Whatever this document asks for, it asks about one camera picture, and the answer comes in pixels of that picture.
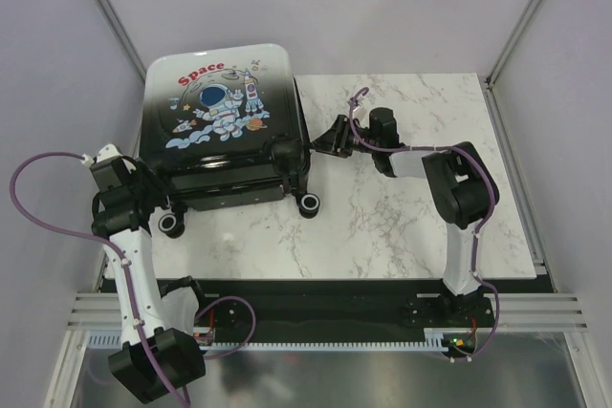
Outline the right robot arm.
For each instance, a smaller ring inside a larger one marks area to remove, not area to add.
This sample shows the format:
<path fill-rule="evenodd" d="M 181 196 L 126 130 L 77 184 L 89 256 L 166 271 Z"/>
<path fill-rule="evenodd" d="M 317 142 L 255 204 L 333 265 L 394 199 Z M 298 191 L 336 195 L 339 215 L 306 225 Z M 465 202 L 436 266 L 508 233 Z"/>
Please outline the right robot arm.
<path fill-rule="evenodd" d="M 499 202 L 499 190 L 475 146 L 407 147 L 389 108 L 376 108 L 368 125 L 345 115 L 311 143 L 318 153 L 348 158 L 359 151 L 372 157 L 379 173 L 389 178 L 426 180 L 439 216 L 447 224 L 447 257 L 443 283 L 449 295 L 438 301 L 447 324 L 462 324 L 472 314 L 467 295 L 483 286 L 477 262 L 482 227 Z"/>

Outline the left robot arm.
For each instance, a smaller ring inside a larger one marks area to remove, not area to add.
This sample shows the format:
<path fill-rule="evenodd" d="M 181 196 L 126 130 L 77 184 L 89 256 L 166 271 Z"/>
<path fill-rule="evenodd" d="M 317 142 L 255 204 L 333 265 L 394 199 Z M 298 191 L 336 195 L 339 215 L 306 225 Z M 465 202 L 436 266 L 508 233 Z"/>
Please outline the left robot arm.
<path fill-rule="evenodd" d="M 172 395 L 187 407 L 188 384 L 206 373 L 193 332 L 210 303 L 191 277 L 158 284 L 149 220 L 168 206 L 164 185 L 112 146 L 89 169 L 98 187 L 92 232 L 104 243 L 120 301 L 120 350 L 108 359 L 110 372 L 143 404 Z"/>

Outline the white suitcase with dark lining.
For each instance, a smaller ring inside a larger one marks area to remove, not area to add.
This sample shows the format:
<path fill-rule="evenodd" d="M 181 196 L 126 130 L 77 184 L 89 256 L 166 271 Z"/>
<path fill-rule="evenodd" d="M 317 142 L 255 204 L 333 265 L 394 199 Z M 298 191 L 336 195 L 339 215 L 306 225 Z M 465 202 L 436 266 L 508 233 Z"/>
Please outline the white suitcase with dark lining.
<path fill-rule="evenodd" d="M 190 210 L 291 196 L 314 218 L 310 138 L 288 52 L 268 43 L 172 54 L 145 75 L 139 156 L 168 189 L 158 228 L 185 230 Z"/>

